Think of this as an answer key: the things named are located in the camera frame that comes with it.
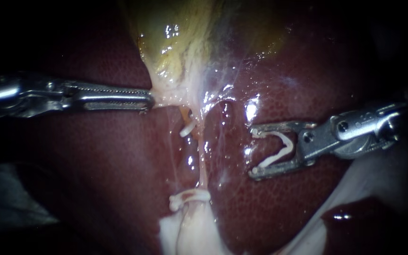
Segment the left arm instrument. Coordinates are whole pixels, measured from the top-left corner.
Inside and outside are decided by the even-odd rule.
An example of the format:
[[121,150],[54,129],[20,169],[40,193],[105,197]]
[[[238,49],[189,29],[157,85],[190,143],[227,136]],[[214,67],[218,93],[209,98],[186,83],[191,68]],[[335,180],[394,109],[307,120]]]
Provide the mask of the left arm instrument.
[[30,118],[71,107],[79,81],[37,73],[0,75],[0,118]]

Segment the right arm instrument jaw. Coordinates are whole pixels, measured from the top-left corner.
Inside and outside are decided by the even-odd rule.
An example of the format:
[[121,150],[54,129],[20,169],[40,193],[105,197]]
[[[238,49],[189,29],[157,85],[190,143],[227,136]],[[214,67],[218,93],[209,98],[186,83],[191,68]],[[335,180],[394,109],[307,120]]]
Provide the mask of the right arm instrument jaw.
[[290,161],[275,163],[266,167],[254,167],[248,172],[248,176],[253,180],[270,179],[280,175],[295,172],[301,168],[314,165],[314,160],[293,159]]
[[315,128],[316,122],[311,121],[284,121],[275,123],[256,124],[250,127],[253,138],[264,138],[269,132],[300,133],[302,130]]

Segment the right arm instrument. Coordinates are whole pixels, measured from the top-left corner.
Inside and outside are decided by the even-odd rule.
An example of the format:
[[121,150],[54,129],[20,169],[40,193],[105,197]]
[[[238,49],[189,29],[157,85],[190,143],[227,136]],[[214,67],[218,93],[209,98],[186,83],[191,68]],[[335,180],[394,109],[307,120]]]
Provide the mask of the right arm instrument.
[[325,154],[355,159],[397,143],[398,121],[405,103],[387,103],[333,115],[316,127],[298,133],[296,156],[300,165],[309,166]]

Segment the left arm instrument jaw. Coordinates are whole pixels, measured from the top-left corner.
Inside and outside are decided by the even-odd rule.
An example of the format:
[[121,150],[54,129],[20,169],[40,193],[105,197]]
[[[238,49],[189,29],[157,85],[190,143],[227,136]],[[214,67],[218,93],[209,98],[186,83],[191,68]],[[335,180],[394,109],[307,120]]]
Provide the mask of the left arm instrument jaw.
[[112,87],[90,83],[68,85],[68,95],[81,100],[150,100],[148,90]]
[[78,107],[87,111],[149,111],[154,106],[152,97],[84,97],[78,99]]

